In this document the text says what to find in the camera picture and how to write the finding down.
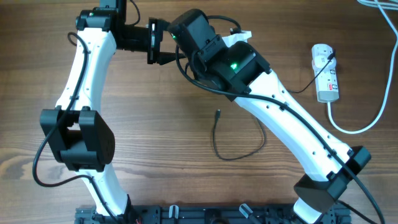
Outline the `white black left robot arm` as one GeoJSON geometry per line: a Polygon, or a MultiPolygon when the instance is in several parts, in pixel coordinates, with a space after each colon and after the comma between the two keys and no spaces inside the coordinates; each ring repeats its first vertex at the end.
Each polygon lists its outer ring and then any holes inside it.
{"type": "Polygon", "coordinates": [[[150,18],[147,27],[126,22],[126,1],[101,1],[76,18],[67,37],[76,48],[67,84],[55,107],[42,110],[43,146],[82,179],[95,201],[90,223],[141,223],[120,186],[112,160],[115,137],[101,117],[101,96],[109,63],[117,50],[144,52],[149,64],[164,65],[175,54],[160,51],[169,23],[150,18]]]}

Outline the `white power strip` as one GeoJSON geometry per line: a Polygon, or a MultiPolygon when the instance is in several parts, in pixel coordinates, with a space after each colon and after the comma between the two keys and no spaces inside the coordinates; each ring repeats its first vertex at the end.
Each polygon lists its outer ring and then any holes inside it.
{"type": "Polygon", "coordinates": [[[312,68],[314,71],[317,100],[331,103],[339,99],[336,76],[335,51],[327,44],[315,44],[312,47],[312,68]]]}

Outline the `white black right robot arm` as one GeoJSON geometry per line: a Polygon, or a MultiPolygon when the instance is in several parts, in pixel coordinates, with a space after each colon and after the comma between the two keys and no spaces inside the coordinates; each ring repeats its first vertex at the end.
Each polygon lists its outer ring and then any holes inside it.
{"type": "Polygon", "coordinates": [[[167,27],[193,75],[189,81],[226,96],[250,112],[278,137],[304,169],[294,185],[293,210],[305,223],[315,223],[338,201],[350,182],[371,160],[364,146],[349,146],[330,134],[290,95],[269,62],[249,43],[227,44],[191,9],[167,27]]]}

